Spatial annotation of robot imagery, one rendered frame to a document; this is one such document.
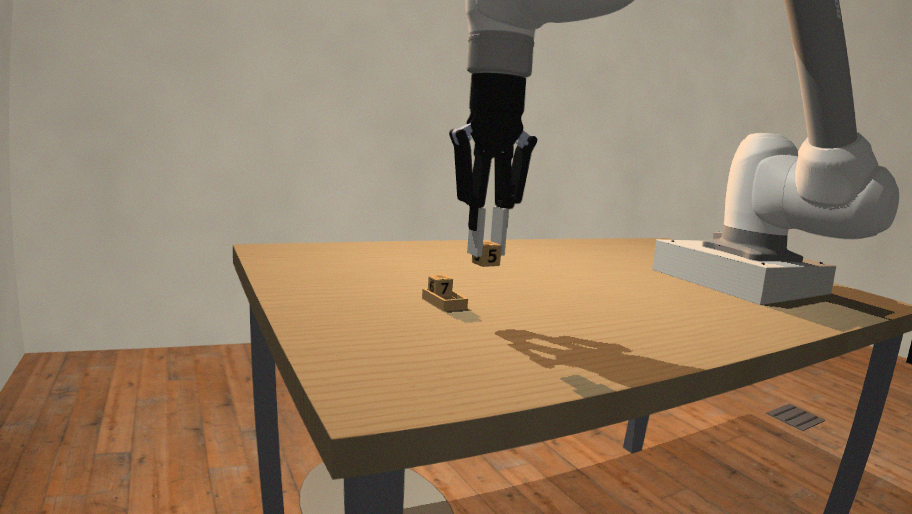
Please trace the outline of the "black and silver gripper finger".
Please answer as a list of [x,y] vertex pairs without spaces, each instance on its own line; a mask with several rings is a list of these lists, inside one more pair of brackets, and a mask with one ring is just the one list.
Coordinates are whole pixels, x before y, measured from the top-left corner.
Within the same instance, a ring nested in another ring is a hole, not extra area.
[[486,214],[486,209],[483,207],[499,128],[497,126],[489,127],[485,151],[480,150],[475,144],[473,173],[469,142],[472,131],[470,121],[469,124],[459,129],[450,130],[449,136],[454,146],[457,198],[470,208],[467,253],[482,257]]
[[535,136],[523,130],[514,153],[514,138],[514,129],[505,128],[504,152],[494,154],[496,206],[492,213],[491,242],[502,246],[501,256],[505,256],[509,209],[522,202],[531,153],[537,143]]

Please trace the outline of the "orange wooden cube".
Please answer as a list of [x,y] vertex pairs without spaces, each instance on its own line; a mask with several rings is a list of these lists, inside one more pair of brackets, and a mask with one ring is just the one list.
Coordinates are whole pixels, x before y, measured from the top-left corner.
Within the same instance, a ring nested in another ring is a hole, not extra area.
[[501,248],[500,244],[483,242],[482,257],[472,255],[472,263],[482,267],[500,266]]
[[439,297],[451,297],[453,278],[446,275],[429,275],[428,290]]

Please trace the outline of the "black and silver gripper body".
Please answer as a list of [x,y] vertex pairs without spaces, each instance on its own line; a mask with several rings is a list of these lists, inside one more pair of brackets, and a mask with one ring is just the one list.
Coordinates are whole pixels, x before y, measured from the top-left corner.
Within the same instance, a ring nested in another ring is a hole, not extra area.
[[495,151],[504,152],[504,130],[513,127],[514,144],[523,132],[522,114],[525,105],[526,78],[501,73],[471,74],[470,116],[471,136],[476,146],[485,151],[490,126],[499,134]]

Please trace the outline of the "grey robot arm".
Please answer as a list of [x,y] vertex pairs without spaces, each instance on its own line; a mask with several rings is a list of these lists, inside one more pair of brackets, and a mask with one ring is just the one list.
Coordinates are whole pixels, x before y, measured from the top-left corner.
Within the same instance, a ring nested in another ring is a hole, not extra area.
[[[466,0],[467,71],[530,77],[536,29],[611,14],[633,1]],[[839,239],[876,236],[895,219],[899,189],[856,129],[839,0],[784,2],[808,137],[799,152],[778,134],[741,142],[723,232],[702,246],[754,261],[802,263],[803,256],[787,249],[789,229]]]

